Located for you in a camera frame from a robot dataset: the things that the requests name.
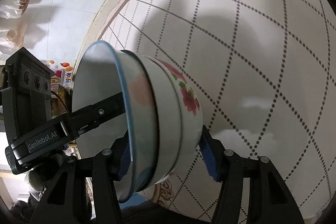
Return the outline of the plastic bag orange contents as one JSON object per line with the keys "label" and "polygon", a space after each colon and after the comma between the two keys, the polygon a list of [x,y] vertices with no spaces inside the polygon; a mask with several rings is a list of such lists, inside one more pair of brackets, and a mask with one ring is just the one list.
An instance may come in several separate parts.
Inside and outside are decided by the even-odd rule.
{"label": "plastic bag orange contents", "polygon": [[1,56],[9,56],[23,47],[27,22],[1,18]]}

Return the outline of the white bowl with hearts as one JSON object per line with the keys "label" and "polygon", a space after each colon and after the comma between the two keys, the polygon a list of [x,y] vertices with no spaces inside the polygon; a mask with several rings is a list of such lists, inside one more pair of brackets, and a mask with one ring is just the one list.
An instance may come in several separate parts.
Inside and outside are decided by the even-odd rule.
{"label": "white bowl with hearts", "polygon": [[154,176],[158,157],[157,107],[153,89],[139,57],[115,50],[99,40],[87,48],[75,75],[72,110],[76,111],[121,93],[125,113],[82,134],[76,141],[81,157],[91,157],[125,134],[129,136],[130,165],[115,182],[120,203],[143,189]]}

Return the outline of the white bowl red flowers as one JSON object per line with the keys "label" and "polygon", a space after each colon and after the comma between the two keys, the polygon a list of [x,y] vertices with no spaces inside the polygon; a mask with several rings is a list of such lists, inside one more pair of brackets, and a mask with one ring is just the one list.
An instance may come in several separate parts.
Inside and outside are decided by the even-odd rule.
{"label": "white bowl red flowers", "polygon": [[179,162],[195,151],[199,142],[203,126],[202,108],[198,97],[187,81],[186,76],[166,61],[156,60],[157,63],[167,71],[169,78],[172,80],[181,109],[182,142],[181,155],[178,157],[177,162],[178,165]]}

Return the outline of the white bowl dark rim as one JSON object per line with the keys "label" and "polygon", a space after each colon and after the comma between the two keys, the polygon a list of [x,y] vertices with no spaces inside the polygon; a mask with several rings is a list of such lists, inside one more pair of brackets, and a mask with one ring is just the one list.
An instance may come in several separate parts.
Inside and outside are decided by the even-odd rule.
{"label": "white bowl dark rim", "polygon": [[177,166],[181,155],[182,117],[177,92],[167,71],[150,56],[139,57],[131,51],[124,52],[135,58],[145,72],[145,79],[151,88],[157,126],[154,163],[149,178],[137,189],[139,192],[165,181]]}

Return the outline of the colourful wall stickers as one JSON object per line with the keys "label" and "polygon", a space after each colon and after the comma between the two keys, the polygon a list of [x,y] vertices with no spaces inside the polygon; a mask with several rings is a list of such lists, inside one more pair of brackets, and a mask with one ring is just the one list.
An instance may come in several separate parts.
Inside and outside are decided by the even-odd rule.
{"label": "colourful wall stickers", "polygon": [[69,89],[72,83],[74,66],[69,62],[48,60],[46,65],[54,72],[51,77],[51,89],[57,91],[60,86]]}

